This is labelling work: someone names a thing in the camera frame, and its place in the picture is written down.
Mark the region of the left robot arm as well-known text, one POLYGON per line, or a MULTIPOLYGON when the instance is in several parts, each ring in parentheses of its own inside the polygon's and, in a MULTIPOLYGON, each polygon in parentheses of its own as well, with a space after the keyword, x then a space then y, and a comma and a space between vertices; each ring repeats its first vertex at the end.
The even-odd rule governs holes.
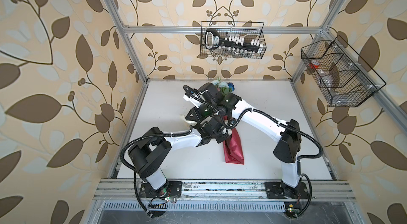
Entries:
POLYGON ((153 218, 152 208, 159 208, 180 194, 181 188, 171 185, 161 170, 170 151, 203 146, 211 140, 222 143, 231 137, 232 130, 212 118, 202 124, 191 124, 186 131, 163 132, 153 127, 127 143, 121 149, 120 161, 134 172, 135 196, 145 213, 153 218))

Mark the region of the cream ribbon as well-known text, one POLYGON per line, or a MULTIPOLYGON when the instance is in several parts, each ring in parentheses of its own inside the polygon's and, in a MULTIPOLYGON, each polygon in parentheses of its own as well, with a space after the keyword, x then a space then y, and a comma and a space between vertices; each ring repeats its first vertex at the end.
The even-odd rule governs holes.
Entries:
POLYGON ((197 125, 199 123, 199 122, 196 121, 196 119, 194 117, 191 117, 189 115, 187 115, 187 116, 182 116, 181 115, 180 119, 183 122, 187 123, 189 126, 195 126, 195 125, 197 125))

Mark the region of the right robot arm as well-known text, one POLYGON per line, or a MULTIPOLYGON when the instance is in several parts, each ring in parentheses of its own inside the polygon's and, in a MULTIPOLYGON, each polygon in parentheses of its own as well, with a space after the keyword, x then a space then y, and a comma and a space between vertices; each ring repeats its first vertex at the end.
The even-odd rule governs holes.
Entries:
POLYGON ((279 186, 268 188, 268 195, 299 201, 306 199, 305 206, 295 210, 290 206, 285 215, 299 218, 311 203, 312 184, 309 177, 301 172, 302 159, 318 159, 323 156, 323 147, 312 136, 302 132, 296 120, 284 121, 254 108, 239 96, 223 95, 212 83, 195 89, 183 86, 185 99, 195 105, 185 119, 195 122, 193 126, 202 137, 200 145, 212 139, 218 143, 232 138, 232 131, 243 121, 260 130, 277 145, 274 156, 280 161, 283 177, 279 186))

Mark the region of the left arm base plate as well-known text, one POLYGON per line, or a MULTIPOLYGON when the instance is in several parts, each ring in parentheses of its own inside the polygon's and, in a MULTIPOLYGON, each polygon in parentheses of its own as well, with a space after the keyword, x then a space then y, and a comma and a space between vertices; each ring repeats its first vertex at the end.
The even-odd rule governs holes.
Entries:
POLYGON ((149 183, 142 182, 141 195, 145 198, 179 198, 182 193, 182 182, 168 180, 159 189, 153 189, 149 183))

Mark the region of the light blue fake rose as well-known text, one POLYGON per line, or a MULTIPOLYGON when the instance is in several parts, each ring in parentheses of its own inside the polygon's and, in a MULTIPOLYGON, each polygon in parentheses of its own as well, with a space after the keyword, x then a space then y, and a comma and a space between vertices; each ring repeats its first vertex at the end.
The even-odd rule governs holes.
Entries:
POLYGON ((212 84, 222 93, 223 96, 227 96, 229 93, 232 93, 229 89, 228 83, 221 81, 220 78, 212 81, 212 84))

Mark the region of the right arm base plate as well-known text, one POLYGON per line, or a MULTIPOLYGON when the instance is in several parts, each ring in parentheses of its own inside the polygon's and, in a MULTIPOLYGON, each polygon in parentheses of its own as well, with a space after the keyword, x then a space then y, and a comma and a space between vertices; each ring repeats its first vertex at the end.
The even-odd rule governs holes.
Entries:
POLYGON ((265 190, 268 199, 305 200, 309 198, 308 189, 304 182, 299 182, 293 188, 281 182, 266 182, 265 190))

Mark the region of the dark red wrapping paper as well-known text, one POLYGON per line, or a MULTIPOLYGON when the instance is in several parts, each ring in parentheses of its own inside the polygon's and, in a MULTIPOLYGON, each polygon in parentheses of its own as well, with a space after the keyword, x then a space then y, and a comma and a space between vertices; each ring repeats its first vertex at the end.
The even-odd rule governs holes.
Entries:
POLYGON ((241 138, 235 128, 231 131, 231 137, 223 142, 223 149, 226 163, 244 165, 241 138))

